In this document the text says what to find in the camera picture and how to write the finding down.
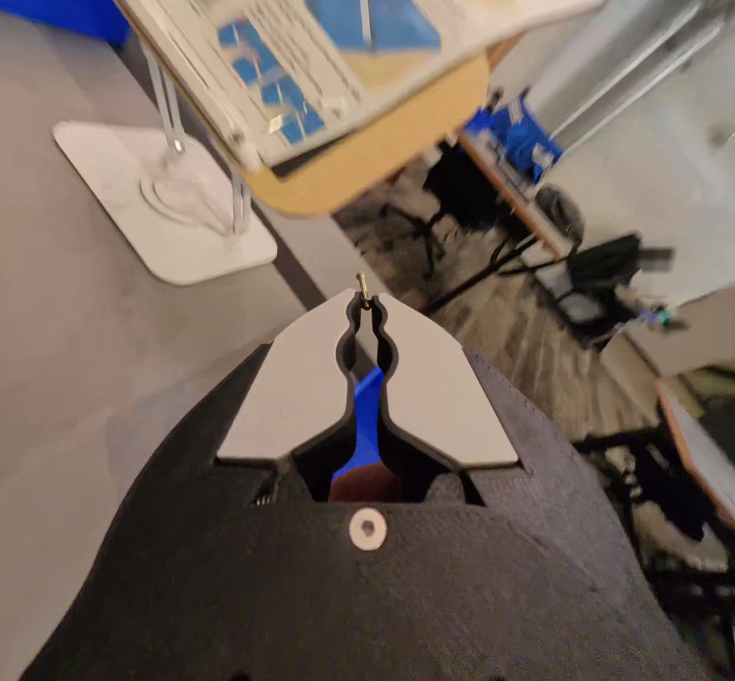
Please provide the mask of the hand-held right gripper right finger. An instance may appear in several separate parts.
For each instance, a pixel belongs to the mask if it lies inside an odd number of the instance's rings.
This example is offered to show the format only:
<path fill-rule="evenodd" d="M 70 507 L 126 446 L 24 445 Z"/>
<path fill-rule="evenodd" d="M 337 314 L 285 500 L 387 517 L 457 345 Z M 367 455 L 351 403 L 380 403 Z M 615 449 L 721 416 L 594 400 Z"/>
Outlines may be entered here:
<path fill-rule="evenodd" d="M 451 334 L 387 294 L 373 297 L 373 332 L 388 434 L 452 471 L 519 465 L 479 376 Z"/>

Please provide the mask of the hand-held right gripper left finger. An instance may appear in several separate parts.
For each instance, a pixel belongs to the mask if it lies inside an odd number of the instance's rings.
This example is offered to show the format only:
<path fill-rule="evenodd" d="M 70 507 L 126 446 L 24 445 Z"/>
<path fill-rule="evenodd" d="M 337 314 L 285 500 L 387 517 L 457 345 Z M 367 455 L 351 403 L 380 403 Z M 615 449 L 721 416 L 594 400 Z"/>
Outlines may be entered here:
<path fill-rule="evenodd" d="M 354 335 L 359 294 L 346 289 L 310 310 L 272 342 L 217 451 L 222 461 L 277 461 L 324 434 L 354 404 L 338 347 Z"/>

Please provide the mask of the grey desk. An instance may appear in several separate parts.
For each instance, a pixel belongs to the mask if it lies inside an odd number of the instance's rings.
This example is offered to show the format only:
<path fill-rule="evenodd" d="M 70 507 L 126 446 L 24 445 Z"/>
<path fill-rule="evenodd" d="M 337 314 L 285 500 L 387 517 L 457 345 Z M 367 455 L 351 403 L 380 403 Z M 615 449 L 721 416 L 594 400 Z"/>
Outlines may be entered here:
<path fill-rule="evenodd" d="M 77 594 L 133 479 L 258 345 L 355 285 L 331 218 L 258 202 L 274 263 L 179 288 L 148 272 L 60 152 L 60 121 L 155 128 L 106 43 L 2 15 L 2 679 L 18 679 Z"/>

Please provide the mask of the blue plastic object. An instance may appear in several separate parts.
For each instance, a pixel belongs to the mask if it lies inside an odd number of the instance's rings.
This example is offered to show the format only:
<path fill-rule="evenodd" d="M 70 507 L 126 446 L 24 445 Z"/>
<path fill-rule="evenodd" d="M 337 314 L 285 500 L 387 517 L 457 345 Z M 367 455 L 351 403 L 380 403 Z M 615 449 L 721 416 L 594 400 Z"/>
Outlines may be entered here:
<path fill-rule="evenodd" d="M 372 465 L 381 461 L 378 445 L 378 415 L 381 384 L 384 373 L 374 367 L 356 383 L 354 404 L 356 412 L 356 446 L 348 462 L 338 469 L 332 481 L 355 468 Z"/>

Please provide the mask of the wooden work table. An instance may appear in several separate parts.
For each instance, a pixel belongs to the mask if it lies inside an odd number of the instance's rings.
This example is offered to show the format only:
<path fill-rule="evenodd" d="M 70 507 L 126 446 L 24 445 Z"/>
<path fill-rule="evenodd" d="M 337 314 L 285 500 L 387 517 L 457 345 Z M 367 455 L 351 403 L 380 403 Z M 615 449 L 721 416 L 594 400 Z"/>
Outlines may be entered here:
<path fill-rule="evenodd" d="M 496 189 L 511 214 L 528 230 L 527 240 L 532 246 L 540 245 L 546 257 L 556 261 L 576 253 L 578 246 L 562 235 L 538 206 L 537 187 L 508 163 L 503 147 L 490 131 L 472 133 L 461 129 L 457 141 Z"/>

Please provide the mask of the round wooden table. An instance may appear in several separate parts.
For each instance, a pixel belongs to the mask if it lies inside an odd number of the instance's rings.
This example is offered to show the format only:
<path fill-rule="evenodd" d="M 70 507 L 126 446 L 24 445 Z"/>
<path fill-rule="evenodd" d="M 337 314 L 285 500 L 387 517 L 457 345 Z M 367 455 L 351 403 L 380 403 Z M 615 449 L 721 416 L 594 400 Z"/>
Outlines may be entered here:
<path fill-rule="evenodd" d="M 234 166 L 253 195 L 275 211 L 299 218 L 330 216 L 458 131 L 483 105 L 491 75 L 487 51 L 482 51 L 284 178 L 267 168 Z"/>

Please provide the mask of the blue storage bin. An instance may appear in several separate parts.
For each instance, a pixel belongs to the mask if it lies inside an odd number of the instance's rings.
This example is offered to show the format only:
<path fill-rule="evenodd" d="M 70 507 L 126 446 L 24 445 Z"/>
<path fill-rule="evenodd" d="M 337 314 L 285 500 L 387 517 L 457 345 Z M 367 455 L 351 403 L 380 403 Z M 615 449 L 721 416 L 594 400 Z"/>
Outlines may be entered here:
<path fill-rule="evenodd" d="M 464 125 L 466 133 L 489 132 L 502 157 L 527 181 L 538 185 L 562 158 L 564 149 L 550 137 L 529 110 L 529 88 L 504 106 L 486 105 Z"/>

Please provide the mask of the white stand with instruction sheet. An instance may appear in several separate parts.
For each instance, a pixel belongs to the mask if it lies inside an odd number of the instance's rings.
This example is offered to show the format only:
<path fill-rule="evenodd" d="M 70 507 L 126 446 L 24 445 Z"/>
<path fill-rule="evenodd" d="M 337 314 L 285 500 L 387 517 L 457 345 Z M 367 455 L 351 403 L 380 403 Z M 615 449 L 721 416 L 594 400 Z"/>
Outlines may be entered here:
<path fill-rule="evenodd" d="M 118 0 L 232 156 L 338 141 L 483 49 L 604 0 Z"/>

